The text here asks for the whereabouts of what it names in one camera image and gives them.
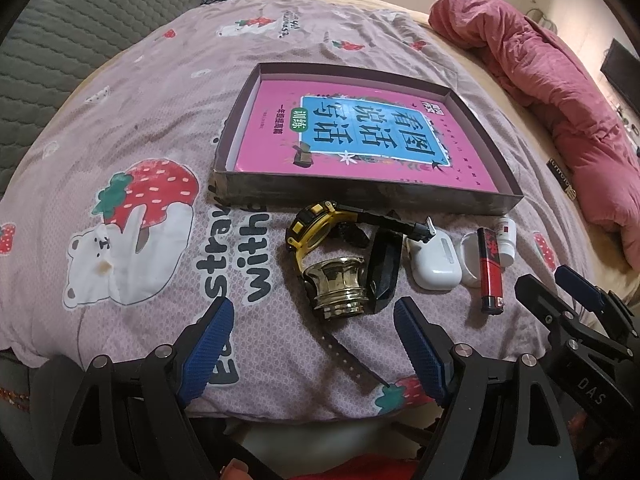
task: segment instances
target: red cloth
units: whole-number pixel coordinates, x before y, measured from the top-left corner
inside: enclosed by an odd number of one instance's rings
[[[640,167],[624,126],[571,49],[501,0],[438,0],[429,24],[473,51],[498,83],[552,132],[573,171],[584,217],[620,230],[640,270]]]
[[[296,476],[290,480],[410,480],[417,465],[416,460],[368,454],[352,458],[324,473]]]

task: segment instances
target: box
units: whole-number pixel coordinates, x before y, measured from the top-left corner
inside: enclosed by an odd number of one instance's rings
[[[451,89],[375,70],[258,64],[214,143],[213,184],[231,204],[503,215],[522,198]]]

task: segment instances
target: lighter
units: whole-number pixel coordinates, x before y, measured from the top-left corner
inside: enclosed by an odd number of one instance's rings
[[[495,232],[481,227],[478,229],[478,249],[480,251],[480,289],[482,311],[496,316],[502,314],[502,274],[500,272],[500,253]]]

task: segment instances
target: black screen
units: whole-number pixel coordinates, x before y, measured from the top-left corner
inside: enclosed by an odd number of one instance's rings
[[[640,60],[613,40],[600,71],[636,114],[640,115]]]

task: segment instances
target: pink blanket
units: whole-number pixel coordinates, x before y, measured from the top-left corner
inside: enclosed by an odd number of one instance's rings
[[[620,230],[640,270],[640,168],[622,122],[575,54],[501,0],[438,0],[433,29],[482,59],[500,85],[552,132],[574,172],[584,217]]]

